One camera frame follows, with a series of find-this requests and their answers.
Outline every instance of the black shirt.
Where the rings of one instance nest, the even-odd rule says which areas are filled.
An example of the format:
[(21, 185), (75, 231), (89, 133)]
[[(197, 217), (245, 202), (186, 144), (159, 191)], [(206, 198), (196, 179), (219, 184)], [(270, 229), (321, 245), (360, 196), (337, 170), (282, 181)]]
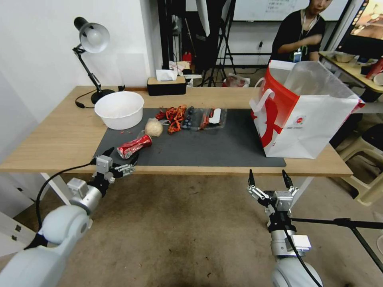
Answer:
[[(294, 52), (278, 54), (278, 49), (284, 44), (291, 44), (302, 40), (304, 38), (320, 34), (324, 35), (326, 28), (326, 23), (321, 16), (318, 16), (317, 22), (311, 28), (309, 32), (306, 30), (303, 31), (302, 35), (302, 19), (300, 16), (300, 10), (292, 12), (287, 16), (281, 23), (278, 29), (278, 33), (275, 36), (274, 42), (272, 44), (272, 52), (270, 60), (280, 60), (280, 61), (293, 61)], [(317, 45), (303, 46), (301, 47), (302, 51), (302, 61), (309, 60), (309, 54), (311, 52), (318, 52), (320, 49), (320, 43)]]

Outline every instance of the crushed soda can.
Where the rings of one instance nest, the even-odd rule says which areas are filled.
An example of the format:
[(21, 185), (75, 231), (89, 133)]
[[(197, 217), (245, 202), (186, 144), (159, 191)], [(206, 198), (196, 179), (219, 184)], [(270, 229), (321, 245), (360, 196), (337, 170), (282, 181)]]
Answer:
[(117, 152), (123, 159), (128, 159), (136, 151), (142, 149), (143, 147), (151, 145), (152, 139), (150, 138), (150, 136), (144, 135), (140, 138), (124, 143), (122, 146), (117, 148)]

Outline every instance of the computer monitor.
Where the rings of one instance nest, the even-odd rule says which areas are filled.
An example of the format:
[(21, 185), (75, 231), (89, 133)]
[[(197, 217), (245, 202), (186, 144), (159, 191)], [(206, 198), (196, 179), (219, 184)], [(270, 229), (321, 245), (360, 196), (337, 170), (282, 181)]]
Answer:
[(383, 0), (365, 0), (337, 51), (378, 59), (383, 55)]

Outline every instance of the desk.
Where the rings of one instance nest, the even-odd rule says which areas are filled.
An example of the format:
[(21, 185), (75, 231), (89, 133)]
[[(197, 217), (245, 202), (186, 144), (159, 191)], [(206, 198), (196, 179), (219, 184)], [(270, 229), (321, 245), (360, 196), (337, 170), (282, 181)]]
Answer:
[(340, 72), (345, 73), (347, 76), (351, 77), (354, 81), (356, 81), (359, 85), (369, 90), (369, 95), (367, 96), (367, 93), (366, 95), (363, 94), (361, 96), (361, 99), (363, 99), (366, 102), (374, 102), (376, 99), (370, 100), (370, 98), (378, 98), (383, 93), (383, 86), (378, 86), (374, 83), (374, 81), (367, 79), (365, 75), (362, 75), (360, 73), (361, 67), (356, 64), (355, 60), (351, 60), (351, 62), (349, 63), (340, 63), (333, 58), (333, 54), (333, 52), (319, 52), (319, 55), (323, 57), (324, 61), (331, 64), (333, 67), (339, 69)]
[[(93, 109), (75, 106), (75, 98), (93, 90), (93, 87), (78, 86), (53, 110), (53, 112), (20, 144), (0, 165), (0, 172), (33, 172), (49, 178), (48, 173), (82, 165), (91, 160), (106, 126)], [(249, 108), (249, 100), (258, 88), (188, 88), (185, 95), (149, 96), (146, 91), (137, 91), (145, 100), (145, 108), (179, 106), (186, 104), (196, 108)], [(86, 102), (90, 97), (82, 98)], [(347, 177), (352, 172), (336, 151), (327, 145), (316, 159), (285, 159), (286, 167), (136, 167), (139, 174), (183, 174), (183, 175), (255, 175), (281, 176), (285, 169), (290, 176), (307, 177), (294, 202), (304, 192), (314, 176)], [(94, 166), (70, 171), (71, 173), (93, 173)], [(52, 189), (65, 204), (72, 197), (61, 177), (49, 182)]]

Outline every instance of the gray desk mat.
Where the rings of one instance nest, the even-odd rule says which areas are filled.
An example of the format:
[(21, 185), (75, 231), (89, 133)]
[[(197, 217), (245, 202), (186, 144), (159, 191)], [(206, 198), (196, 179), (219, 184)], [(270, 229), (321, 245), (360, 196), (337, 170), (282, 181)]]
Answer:
[[(111, 147), (134, 140), (158, 109), (145, 108), (141, 122), (121, 133), (107, 129), (95, 156)], [(181, 130), (172, 135), (164, 126), (162, 135), (153, 144), (139, 151), (138, 165), (151, 166), (229, 166), (285, 167), (283, 158), (266, 157), (248, 109), (228, 109), (223, 128), (203, 131)], [(126, 164), (116, 149), (113, 162)]]

